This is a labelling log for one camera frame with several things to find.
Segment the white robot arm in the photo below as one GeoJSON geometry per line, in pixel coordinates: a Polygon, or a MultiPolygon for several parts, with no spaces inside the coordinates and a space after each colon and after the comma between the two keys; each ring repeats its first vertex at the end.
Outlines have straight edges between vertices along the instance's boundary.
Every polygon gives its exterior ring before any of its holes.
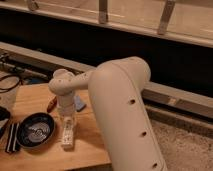
{"type": "Polygon", "coordinates": [[[145,60],[128,57],[79,75],[58,69],[49,89],[63,116],[71,114],[74,91],[88,91],[114,171],[168,171],[141,97],[150,76],[145,60]]]}

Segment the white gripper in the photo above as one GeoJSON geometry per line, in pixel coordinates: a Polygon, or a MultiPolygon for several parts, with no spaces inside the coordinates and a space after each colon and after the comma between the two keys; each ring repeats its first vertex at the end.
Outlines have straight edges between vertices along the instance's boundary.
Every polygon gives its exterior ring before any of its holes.
{"type": "MultiPolygon", "coordinates": [[[[65,96],[58,96],[57,97],[57,110],[60,116],[61,127],[64,129],[65,125],[65,118],[64,117],[71,117],[75,113],[75,103],[74,103],[74,95],[68,94],[65,96]]],[[[76,132],[77,128],[77,119],[76,117],[71,118],[71,126],[73,134],[76,132]]]]}

